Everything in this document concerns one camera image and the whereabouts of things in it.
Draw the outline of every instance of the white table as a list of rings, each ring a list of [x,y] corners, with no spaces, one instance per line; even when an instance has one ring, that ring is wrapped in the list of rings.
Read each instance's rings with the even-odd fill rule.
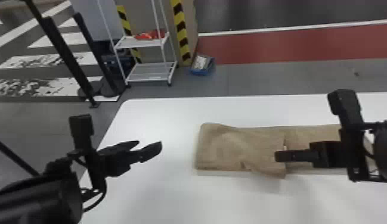
[[[387,119],[387,92],[359,94],[366,121]],[[346,175],[288,175],[193,168],[204,122],[237,127],[339,123],[326,95],[129,100],[100,148],[128,140],[163,142],[162,153],[107,178],[104,201],[82,223],[387,223],[387,184],[352,183]],[[88,186],[88,175],[81,179]]]

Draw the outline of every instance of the yellow and black striped pole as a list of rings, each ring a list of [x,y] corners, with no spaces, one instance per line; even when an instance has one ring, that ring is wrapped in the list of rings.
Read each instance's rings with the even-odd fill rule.
[[[125,34],[127,36],[132,36],[131,24],[126,18],[126,12],[123,5],[117,5],[117,12],[118,12],[119,18],[121,19],[122,27],[123,27],[123,30],[125,31]],[[137,48],[132,48],[131,52],[132,52],[132,55],[136,58],[137,62],[141,64],[142,59],[141,59],[139,50]]]
[[[188,32],[186,30],[185,14],[181,0],[171,0],[171,7],[174,12],[174,23],[177,28],[179,51],[181,52],[183,65],[189,66],[192,57],[189,50]]]

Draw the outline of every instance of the metal shelf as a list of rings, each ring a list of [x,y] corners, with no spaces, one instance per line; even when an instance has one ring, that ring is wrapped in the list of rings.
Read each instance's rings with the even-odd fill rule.
[[[145,48],[150,46],[164,46],[169,37],[169,32],[166,32],[164,38],[154,39],[149,41],[136,40],[133,36],[123,36],[115,45],[116,49],[126,48]]]
[[[167,81],[168,85],[171,86],[172,76],[177,67],[177,55],[175,54],[174,45],[172,42],[172,36],[169,34],[169,27],[167,17],[165,15],[163,1],[162,0],[150,0],[151,8],[153,10],[154,21],[156,22],[156,30],[160,30],[159,18],[157,16],[156,3],[160,6],[161,14],[163,17],[163,23],[165,25],[165,35],[164,38],[154,39],[149,41],[140,41],[136,40],[133,36],[127,36],[124,32],[123,37],[118,41],[117,44],[114,44],[113,37],[110,32],[109,25],[107,23],[106,17],[104,16],[103,9],[100,4],[101,0],[96,0],[98,8],[100,10],[101,17],[104,21],[104,27],[107,30],[107,34],[109,35],[111,46],[114,49],[115,57],[117,59],[120,72],[122,77],[125,80],[125,84],[128,85],[128,82],[145,82],[145,81]],[[165,56],[165,43],[169,39],[169,44],[172,49],[173,62],[167,62],[167,58]],[[152,46],[159,46],[161,48],[162,54],[162,62],[161,63],[149,63],[149,64],[139,64],[136,56],[132,53],[132,56],[135,59],[136,65],[131,70],[129,76],[125,76],[123,71],[122,63],[120,62],[118,51],[119,49],[131,49],[131,48],[146,48]]]
[[[136,64],[127,82],[167,81],[171,84],[177,62]]]

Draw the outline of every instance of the folded fabric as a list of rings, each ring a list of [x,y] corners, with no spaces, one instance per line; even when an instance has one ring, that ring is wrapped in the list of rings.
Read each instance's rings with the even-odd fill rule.
[[[273,128],[235,128],[205,123],[200,128],[196,168],[224,171],[256,171],[283,177],[284,163],[274,161],[283,150],[284,133]]]
[[[310,142],[338,141],[340,125],[236,128],[205,123],[200,128],[196,168],[256,171],[284,177],[287,168],[312,169],[311,163],[277,163],[276,151],[304,150]]]

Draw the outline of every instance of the red wall stripe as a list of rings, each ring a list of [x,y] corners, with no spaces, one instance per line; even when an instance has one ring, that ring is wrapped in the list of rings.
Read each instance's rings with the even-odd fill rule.
[[[387,58],[387,25],[200,37],[217,64]]]

